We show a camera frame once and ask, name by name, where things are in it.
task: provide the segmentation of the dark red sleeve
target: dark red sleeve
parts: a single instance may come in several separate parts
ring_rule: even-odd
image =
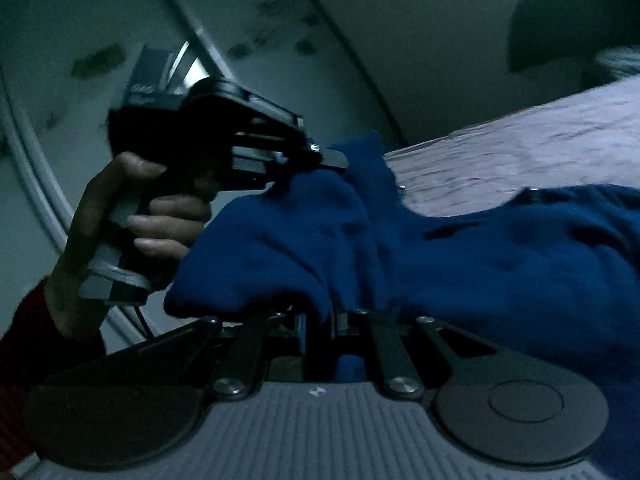
[[[47,308],[44,281],[22,300],[0,340],[0,471],[33,452],[22,410],[31,388],[67,368],[105,355],[98,333],[90,343],[65,338]]]

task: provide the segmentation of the gray plastic base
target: gray plastic base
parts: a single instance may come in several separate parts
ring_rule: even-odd
[[[418,404],[386,399],[371,383],[264,383],[255,397],[214,404],[190,437],[143,465],[98,473],[45,460],[23,478],[607,479],[586,461],[539,472],[482,462],[446,440]]]

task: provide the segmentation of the blue cloth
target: blue cloth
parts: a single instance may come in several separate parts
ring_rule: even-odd
[[[640,191],[543,190],[539,203],[427,218],[402,206],[375,137],[337,149],[344,175],[297,174],[225,207],[182,262],[166,312],[287,296],[319,320],[336,304],[437,317],[595,382],[610,422],[594,460],[640,478]]]

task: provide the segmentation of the hand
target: hand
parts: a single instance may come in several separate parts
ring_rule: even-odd
[[[116,156],[86,186],[74,214],[65,251],[45,284],[45,297],[58,331],[65,337],[91,341],[109,307],[100,300],[83,300],[78,289],[87,276],[87,265],[98,244],[102,220],[118,192],[132,180],[153,180],[165,171],[161,164],[133,153]],[[154,258],[182,259],[209,221],[208,201],[218,185],[212,176],[195,183],[199,197],[173,195],[156,198],[148,216],[129,217],[128,228],[137,236],[135,246]]]

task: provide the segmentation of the white wrinkled sheet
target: white wrinkled sheet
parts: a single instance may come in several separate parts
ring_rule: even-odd
[[[524,186],[640,187],[640,76],[385,158],[406,187],[406,205],[427,216],[488,209]]]

